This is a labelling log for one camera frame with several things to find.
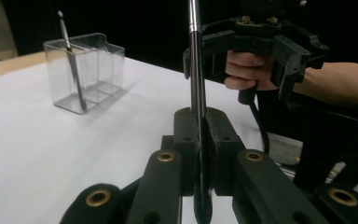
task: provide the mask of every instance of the black plastic part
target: black plastic part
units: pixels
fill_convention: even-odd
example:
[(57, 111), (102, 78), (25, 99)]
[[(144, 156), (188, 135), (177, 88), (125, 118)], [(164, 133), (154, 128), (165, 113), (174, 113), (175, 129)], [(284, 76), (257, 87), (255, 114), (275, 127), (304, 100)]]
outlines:
[(336, 184), (319, 186), (315, 191), (315, 204), (330, 223), (358, 224), (358, 192)]
[(261, 223), (260, 215), (240, 182), (237, 181), (232, 198), (232, 209), (239, 224)]
[(230, 196), (235, 179), (232, 161), (240, 150), (245, 149), (245, 145), (224, 112), (208, 107), (207, 120), (210, 128), (209, 147), (214, 191), (219, 196)]
[(304, 118), (301, 162), (296, 168), (294, 183), (313, 193), (337, 162), (348, 161), (349, 166), (337, 181), (348, 187), (353, 185), (348, 177), (358, 175), (358, 110), (346, 110), (300, 95), (291, 97), (286, 105)]
[(66, 210), (60, 224), (124, 223), (121, 192), (113, 185), (96, 184), (84, 189)]
[(252, 88), (247, 90), (240, 91), (238, 93), (238, 102), (243, 105), (250, 105), (255, 102), (255, 94), (257, 91), (257, 85), (254, 85)]
[(197, 122), (190, 108), (175, 112), (173, 123), (172, 149), (178, 151), (183, 158), (182, 195), (194, 195), (197, 159)]
[(162, 135), (161, 149), (163, 149), (163, 148), (173, 148), (173, 136), (172, 135)]
[[(234, 195), (236, 203), (255, 208), (261, 222), (276, 224), (329, 223), (313, 204), (283, 174), (274, 161), (258, 150), (242, 150), (234, 163), (240, 189), (247, 197)], [(237, 217), (251, 216), (255, 211), (236, 210)]]
[[(240, 26), (231, 18), (204, 26), (203, 36), (205, 78), (224, 83), (226, 74), (227, 51), (252, 52), (272, 56), (274, 64), (271, 81), (279, 88), (279, 99), (286, 100), (291, 95), (296, 82), (302, 82), (307, 67), (321, 68), (330, 48), (321, 43), (313, 33), (294, 26), (289, 21), (282, 25)], [(186, 78), (189, 78), (189, 53), (183, 54)], [(254, 90), (241, 91), (240, 98), (248, 105), (255, 98)]]
[(180, 223), (182, 157), (174, 150), (150, 156), (126, 224)]
[(133, 181), (124, 189), (121, 190), (121, 205), (124, 211), (124, 219), (126, 220), (130, 209), (132, 207), (133, 199), (135, 198), (136, 191), (138, 190), (139, 184), (141, 183), (141, 178)]
[[(297, 95), (298, 93), (293, 92), (290, 98)], [(278, 90), (257, 92), (258, 115), (263, 120), (264, 128), (269, 133), (302, 141), (303, 117), (290, 112), (285, 101), (278, 100), (278, 96)]]

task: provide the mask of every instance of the metal rod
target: metal rod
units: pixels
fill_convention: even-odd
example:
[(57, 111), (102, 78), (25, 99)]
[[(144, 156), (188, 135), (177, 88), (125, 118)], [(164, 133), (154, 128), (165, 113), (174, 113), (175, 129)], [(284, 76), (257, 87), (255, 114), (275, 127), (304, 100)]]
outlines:
[(212, 195), (210, 189), (209, 153), (206, 144), (206, 103), (205, 80), (202, 66), (202, 31), (200, 26), (199, 3), (189, 0), (189, 42), (191, 61), (191, 111), (199, 125), (198, 177), (194, 194), (194, 209), (199, 224), (208, 224), (212, 220)]
[(85, 111), (87, 111), (87, 103), (83, 97), (83, 91), (81, 90), (80, 77), (77, 72), (77, 66), (76, 66), (76, 57), (75, 57), (75, 54), (72, 52), (72, 47), (71, 47), (71, 43), (69, 42), (69, 37), (68, 37), (68, 33), (66, 31), (65, 22), (63, 21), (62, 12), (58, 11), (58, 15), (60, 16), (62, 37), (66, 43), (66, 51), (68, 51), (67, 52), (68, 61), (69, 61), (69, 65), (71, 66), (72, 76), (74, 78), (74, 82), (75, 82), (75, 85), (77, 88), (77, 95), (79, 97), (80, 107), (83, 110), (83, 112), (85, 112)]

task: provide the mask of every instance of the hand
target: hand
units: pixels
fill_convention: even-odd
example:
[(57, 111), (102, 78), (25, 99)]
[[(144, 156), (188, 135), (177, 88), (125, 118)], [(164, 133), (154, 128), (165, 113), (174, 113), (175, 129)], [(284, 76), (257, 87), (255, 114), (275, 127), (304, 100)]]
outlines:
[(225, 85), (232, 90), (246, 90), (256, 85), (258, 81), (258, 90), (276, 90), (277, 87), (270, 81), (272, 63), (271, 57), (229, 50), (226, 73), (231, 77), (225, 79)]

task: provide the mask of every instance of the dark background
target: dark background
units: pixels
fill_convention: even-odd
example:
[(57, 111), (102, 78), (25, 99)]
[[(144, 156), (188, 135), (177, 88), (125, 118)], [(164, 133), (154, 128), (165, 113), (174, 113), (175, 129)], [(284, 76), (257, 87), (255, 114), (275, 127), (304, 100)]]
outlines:
[[(221, 0), (200, 6), (208, 9), (200, 13), (205, 22), (230, 17), (237, 8)], [(62, 38), (60, 10), (69, 36), (103, 33), (129, 58), (183, 71), (187, 1), (4, 0), (4, 7), (19, 55), (42, 51), (44, 41)]]

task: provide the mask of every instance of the black cable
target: black cable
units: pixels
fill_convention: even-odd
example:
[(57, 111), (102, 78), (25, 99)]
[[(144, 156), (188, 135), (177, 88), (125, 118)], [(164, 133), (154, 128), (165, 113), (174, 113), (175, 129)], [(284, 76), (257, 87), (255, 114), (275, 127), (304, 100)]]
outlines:
[(260, 130), (261, 133), (261, 138), (263, 140), (263, 145), (264, 145), (264, 153), (269, 154), (269, 135), (264, 129), (263, 123), (259, 116), (259, 112), (257, 110), (257, 107), (255, 106), (255, 102), (249, 103), (249, 106), (251, 107), (252, 113), (255, 117), (255, 122), (257, 123), (258, 129)]

